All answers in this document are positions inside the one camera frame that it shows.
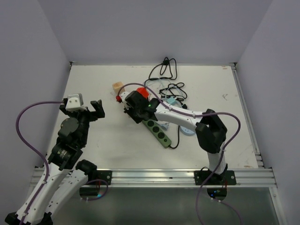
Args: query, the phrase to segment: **red object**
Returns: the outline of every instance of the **red object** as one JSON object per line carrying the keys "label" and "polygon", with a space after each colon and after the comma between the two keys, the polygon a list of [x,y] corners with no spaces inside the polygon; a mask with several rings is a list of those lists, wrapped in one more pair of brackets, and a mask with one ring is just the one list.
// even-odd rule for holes
{"label": "red object", "polygon": [[118,96],[116,96],[116,100],[117,100],[117,102],[119,102],[119,103],[121,103],[122,102],[122,99],[121,99],[121,97],[118,95]]}
{"label": "red object", "polygon": [[136,91],[143,95],[144,98],[148,98],[149,96],[149,93],[145,88],[138,88]]}

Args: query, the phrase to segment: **robotic arm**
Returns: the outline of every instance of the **robotic arm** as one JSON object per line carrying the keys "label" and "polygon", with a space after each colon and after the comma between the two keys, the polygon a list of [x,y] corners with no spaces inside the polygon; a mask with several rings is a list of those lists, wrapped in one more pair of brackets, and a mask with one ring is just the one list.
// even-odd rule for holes
{"label": "robotic arm", "polygon": [[[213,171],[221,158],[221,148],[226,140],[227,128],[217,115],[207,117],[195,117],[203,112],[195,112],[165,103],[162,105],[157,98],[150,101],[138,91],[123,92],[120,95],[120,101],[124,104],[125,113],[127,113],[136,123],[142,120],[167,121],[179,126],[193,130],[197,134],[200,147],[208,154],[209,171]],[[208,109],[204,113],[214,113]],[[227,170],[225,157],[215,174],[223,176]]]}
{"label": "robotic arm", "polygon": [[[69,95],[60,105],[60,110],[69,116],[60,126],[56,145],[48,158],[49,174],[44,171],[40,181],[25,204],[15,213],[10,213],[5,222],[10,225],[51,225],[52,217],[62,205],[88,180],[93,180],[97,167],[89,161],[82,160],[88,138],[90,122],[104,118],[102,102],[91,101],[95,111],[90,112],[83,106],[81,94]],[[70,178],[60,188],[62,180],[71,172]]]}

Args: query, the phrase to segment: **wooden block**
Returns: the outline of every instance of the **wooden block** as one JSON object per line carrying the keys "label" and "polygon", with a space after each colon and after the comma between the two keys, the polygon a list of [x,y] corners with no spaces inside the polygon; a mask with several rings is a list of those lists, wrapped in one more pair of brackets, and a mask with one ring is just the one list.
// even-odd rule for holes
{"label": "wooden block", "polygon": [[[122,82],[116,82],[116,83],[112,84],[112,88],[116,94],[118,94],[118,92],[122,86],[123,86]],[[125,88],[122,88],[120,93],[123,93],[124,91],[125,91]]]}

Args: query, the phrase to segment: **white table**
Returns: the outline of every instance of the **white table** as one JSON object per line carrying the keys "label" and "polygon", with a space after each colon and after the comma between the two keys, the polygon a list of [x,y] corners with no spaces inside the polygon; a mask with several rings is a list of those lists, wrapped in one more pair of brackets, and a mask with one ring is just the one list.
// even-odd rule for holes
{"label": "white table", "polygon": [[[115,100],[112,84],[118,81],[142,83],[153,66],[72,66],[65,90],[69,94],[82,93],[85,106],[92,109],[90,101],[102,99],[105,118],[90,123],[88,144],[81,159],[95,163],[98,168],[126,169],[196,169],[208,165],[207,153],[198,144],[196,136],[180,134],[177,149],[165,149],[141,123],[136,124],[123,113],[122,104]],[[159,68],[153,72],[158,76]],[[178,65],[178,80],[184,82],[189,109],[230,112],[241,120],[241,131],[228,145],[225,158],[229,168],[257,168],[246,119],[230,67]],[[151,87],[157,91],[158,84]],[[132,91],[138,86],[128,86]],[[48,155],[56,143],[61,122],[66,118],[59,113],[50,141]],[[237,123],[228,116],[220,116],[226,125],[227,139],[236,131]],[[165,132],[177,143],[177,128],[171,124]]]}

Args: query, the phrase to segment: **power strip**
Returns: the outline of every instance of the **power strip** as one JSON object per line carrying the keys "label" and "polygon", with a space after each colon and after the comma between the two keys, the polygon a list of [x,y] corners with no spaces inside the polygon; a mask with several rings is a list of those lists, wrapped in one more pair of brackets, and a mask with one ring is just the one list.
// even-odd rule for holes
{"label": "power strip", "polygon": [[159,141],[159,143],[164,147],[168,148],[172,141],[170,138],[168,138],[167,135],[163,132],[163,130],[160,128],[160,126],[153,120],[146,120],[142,121],[142,123],[148,128],[148,130],[153,134],[153,136],[156,137],[156,139]]}

